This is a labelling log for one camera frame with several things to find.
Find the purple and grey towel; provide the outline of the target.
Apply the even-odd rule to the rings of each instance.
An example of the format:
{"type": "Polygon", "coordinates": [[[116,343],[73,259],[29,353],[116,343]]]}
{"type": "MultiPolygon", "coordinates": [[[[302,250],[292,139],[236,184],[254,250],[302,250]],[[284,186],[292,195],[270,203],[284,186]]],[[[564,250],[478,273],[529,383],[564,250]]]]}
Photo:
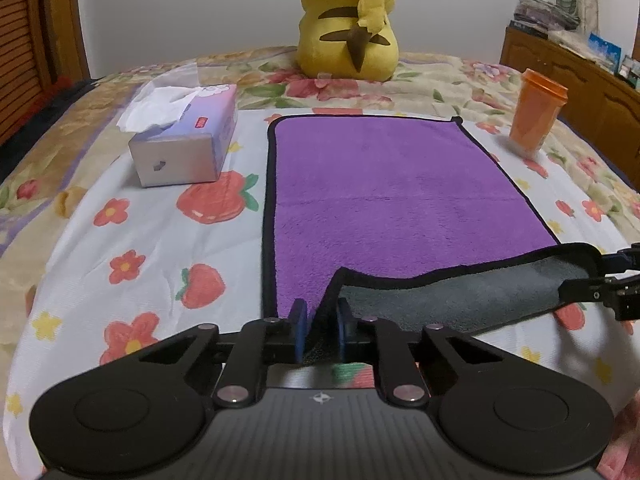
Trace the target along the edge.
{"type": "Polygon", "coordinates": [[[306,302],[308,360],[337,355],[340,299],[410,332],[478,334],[604,273],[596,248],[558,242],[460,119],[291,116],[268,141],[262,306],[306,302]]]}

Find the white strawberry print cloth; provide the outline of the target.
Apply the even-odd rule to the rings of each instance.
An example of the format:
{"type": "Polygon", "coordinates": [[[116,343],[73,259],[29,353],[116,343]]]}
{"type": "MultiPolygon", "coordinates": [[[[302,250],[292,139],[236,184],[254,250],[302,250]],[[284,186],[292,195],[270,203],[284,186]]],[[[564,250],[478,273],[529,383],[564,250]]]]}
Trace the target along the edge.
{"type": "MultiPolygon", "coordinates": [[[[212,322],[224,332],[235,332],[262,314],[268,129],[280,118],[303,115],[318,114],[298,110],[262,122],[256,110],[242,113],[224,172],[212,184],[142,188],[129,154],[105,170],[91,188],[102,207],[99,217],[78,242],[70,231],[63,232],[39,284],[40,298],[98,315],[175,300],[183,320],[120,356],[96,363],[80,359],[77,370],[54,378],[32,404],[66,378],[192,325],[212,322]]],[[[462,126],[513,182],[509,168],[536,162],[540,155],[521,159],[508,149],[504,133],[486,140],[466,122],[462,126]]]]}

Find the brown wooden cabinet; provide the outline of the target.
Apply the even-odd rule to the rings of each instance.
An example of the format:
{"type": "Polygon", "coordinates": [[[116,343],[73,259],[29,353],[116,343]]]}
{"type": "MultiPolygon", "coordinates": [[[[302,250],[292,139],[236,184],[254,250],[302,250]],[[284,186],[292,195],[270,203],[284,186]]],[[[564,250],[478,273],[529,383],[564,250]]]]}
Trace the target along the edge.
{"type": "Polygon", "coordinates": [[[626,182],[639,186],[639,93],[593,62],[557,44],[506,28],[500,63],[530,68],[568,89],[560,117],[588,141],[626,182]]]}

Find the orange plastic cup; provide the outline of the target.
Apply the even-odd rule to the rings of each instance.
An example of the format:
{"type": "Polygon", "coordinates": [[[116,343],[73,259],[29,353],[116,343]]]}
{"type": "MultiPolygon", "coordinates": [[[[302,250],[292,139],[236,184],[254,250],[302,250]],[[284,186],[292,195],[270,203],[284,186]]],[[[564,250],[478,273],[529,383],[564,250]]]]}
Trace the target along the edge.
{"type": "Polygon", "coordinates": [[[516,103],[509,138],[527,156],[535,155],[568,101],[568,89],[528,68],[516,103]]]}

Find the blue picture card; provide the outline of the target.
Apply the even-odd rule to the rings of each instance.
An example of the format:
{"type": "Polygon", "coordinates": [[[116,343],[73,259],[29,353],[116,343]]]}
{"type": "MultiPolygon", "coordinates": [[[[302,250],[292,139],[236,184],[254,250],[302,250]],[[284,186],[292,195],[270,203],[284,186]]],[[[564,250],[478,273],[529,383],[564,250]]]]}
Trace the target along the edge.
{"type": "Polygon", "coordinates": [[[622,60],[622,48],[606,41],[592,32],[587,41],[590,51],[596,56],[596,63],[610,74],[616,74],[622,60]]]}

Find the purple tissue box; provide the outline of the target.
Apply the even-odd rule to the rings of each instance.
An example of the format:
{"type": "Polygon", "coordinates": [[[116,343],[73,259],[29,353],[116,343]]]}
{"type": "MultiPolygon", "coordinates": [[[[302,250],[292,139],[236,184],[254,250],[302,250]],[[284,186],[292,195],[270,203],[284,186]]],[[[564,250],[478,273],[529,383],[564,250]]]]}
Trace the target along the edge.
{"type": "Polygon", "coordinates": [[[234,84],[146,86],[117,125],[141,185],[154,188],[218,180],[237,120],[234,84]]]}

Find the floral bed blanket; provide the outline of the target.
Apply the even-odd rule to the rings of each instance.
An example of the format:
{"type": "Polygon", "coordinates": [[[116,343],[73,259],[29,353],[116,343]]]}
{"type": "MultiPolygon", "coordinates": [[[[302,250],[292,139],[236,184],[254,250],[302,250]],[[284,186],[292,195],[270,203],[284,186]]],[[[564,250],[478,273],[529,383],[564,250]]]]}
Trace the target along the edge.
{"type": "MultiPolygon", "coordinates": [[[[64,231],[73,242],[102,207],[91,195],[100,175],[128,148],[117,119],[138,90],[163,73],[143,66],[60,93],[3,144],[1,155],[1,474],[32,479],[41,462],[27,430],[35,396],[80,359],[111,359],[183,320],[175,300],[122,307],[112,314],[58,307],[38,292],[64,231]]],[[[511,125],[521,77],[516,70],[455,56],[405,55],[390,81],[310,79],[285,47],[198,59],[206,86],[235,84],[239,106],[272,122],[291,110],[458,115],[491,140],[511,125]]],[[[544,205],[560,240],[607,252],[639,237],[639,189],[566,125],[555,125],[536,162],[509,168],[515,184],[544,205]]],[[[609,479],[639,474],[639,326],[606,318],[593,304],[564,308],[489,340],[527,359],[584,374],[618,416],[602,470],[609,479]]]]}

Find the stack of folded fabrics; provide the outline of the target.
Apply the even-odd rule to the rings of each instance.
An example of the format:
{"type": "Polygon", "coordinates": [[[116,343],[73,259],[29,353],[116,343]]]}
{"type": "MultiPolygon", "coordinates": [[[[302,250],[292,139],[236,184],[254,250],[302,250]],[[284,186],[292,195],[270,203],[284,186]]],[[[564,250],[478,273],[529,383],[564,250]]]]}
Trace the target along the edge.
{"type": "Polygon", "coordinates": [[[567,13],[547,0],[518,0],[513,18],[547,30],[576,30],[580,25],[577,15],[567,13]]]}

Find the yellow Pikachu plush toy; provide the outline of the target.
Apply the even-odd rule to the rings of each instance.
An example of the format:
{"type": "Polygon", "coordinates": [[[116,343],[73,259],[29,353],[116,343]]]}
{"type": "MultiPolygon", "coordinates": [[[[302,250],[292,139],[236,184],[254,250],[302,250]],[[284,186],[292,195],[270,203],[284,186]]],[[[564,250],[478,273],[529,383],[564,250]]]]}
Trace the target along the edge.
{"type": "Polygon", "coordinates": [[[390,24],[395,0],[300,0],[297,64],[308,77],[383,82],[399,48],[390,24]]]}

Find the wooden slatted wardrobe door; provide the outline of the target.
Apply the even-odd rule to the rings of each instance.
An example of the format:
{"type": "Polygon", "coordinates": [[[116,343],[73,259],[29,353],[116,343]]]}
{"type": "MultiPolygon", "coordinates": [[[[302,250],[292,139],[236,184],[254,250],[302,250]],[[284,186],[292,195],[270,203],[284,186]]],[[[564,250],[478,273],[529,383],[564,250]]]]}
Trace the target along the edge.
{"type": "Polygon", "coordinates": [[[78,0],[1,0],[1,141],[89,78],[78,0]]]}

